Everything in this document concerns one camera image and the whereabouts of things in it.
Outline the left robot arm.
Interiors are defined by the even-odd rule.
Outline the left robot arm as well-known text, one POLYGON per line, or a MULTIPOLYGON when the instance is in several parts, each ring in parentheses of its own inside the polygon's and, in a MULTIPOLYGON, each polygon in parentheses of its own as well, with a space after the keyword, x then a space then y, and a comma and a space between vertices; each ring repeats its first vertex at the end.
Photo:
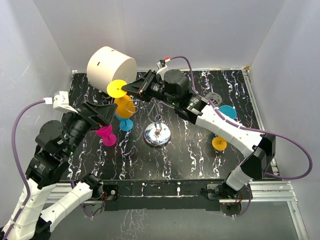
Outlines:
POLYGON ((83 101, 81 108, 67 113, 66 123, 46 122, 35 138, 36 150, 26 171, 22 171, 19 163, 16 129, 12 130, 13 156, 24 187, 9 221, 0 229, 2 240, 48 240, 56 226, 75 208, 103 195, 103 181, 89 173, 60 200, 44 208, 69 167, 68 159, 87 132, 108 127, 116 108, 115 103, 97 105, 83 101))

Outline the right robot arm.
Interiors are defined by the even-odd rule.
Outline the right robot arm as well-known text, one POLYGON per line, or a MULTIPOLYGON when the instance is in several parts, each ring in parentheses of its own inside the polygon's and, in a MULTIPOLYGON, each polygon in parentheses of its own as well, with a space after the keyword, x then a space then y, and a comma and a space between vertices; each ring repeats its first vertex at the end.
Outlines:
POLYGON ((274 135, 246 129, 221 113, 208 99, 191 91, 189 79, 178 69, 166 71, 163 77, 150 70, 121 89, 145 102, 155 98, 173 106, 180 118, 213 132, 244 155, 243 162, 230 172, 222 184, 208 190, 212 195, 235 198, 242 187, 263 178, 275 156, 274 135))

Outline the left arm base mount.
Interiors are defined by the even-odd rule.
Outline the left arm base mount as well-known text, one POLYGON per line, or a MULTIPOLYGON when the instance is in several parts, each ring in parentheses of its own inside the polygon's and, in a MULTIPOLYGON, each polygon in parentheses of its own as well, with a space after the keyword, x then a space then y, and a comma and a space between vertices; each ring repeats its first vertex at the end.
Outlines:
POLYGON ((96 215, 101 214, 107 207, 108 201, 117 201, 119 198, 119 186, 104 183, 97 190, 96 195, 81 204, 84 217, 93 220, 96 215))

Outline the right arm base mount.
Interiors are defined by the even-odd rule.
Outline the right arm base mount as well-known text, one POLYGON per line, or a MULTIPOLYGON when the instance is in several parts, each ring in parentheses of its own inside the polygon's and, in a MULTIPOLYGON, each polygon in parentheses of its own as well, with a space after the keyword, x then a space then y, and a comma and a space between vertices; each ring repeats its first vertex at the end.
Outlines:
POLYGON ((225 183, 208 184, 202 187, 200 194, 207 200, 218 201, 223 217, 235 219, 243 216, 250 208, 253 198, 250 185, 234 190, 225 183))

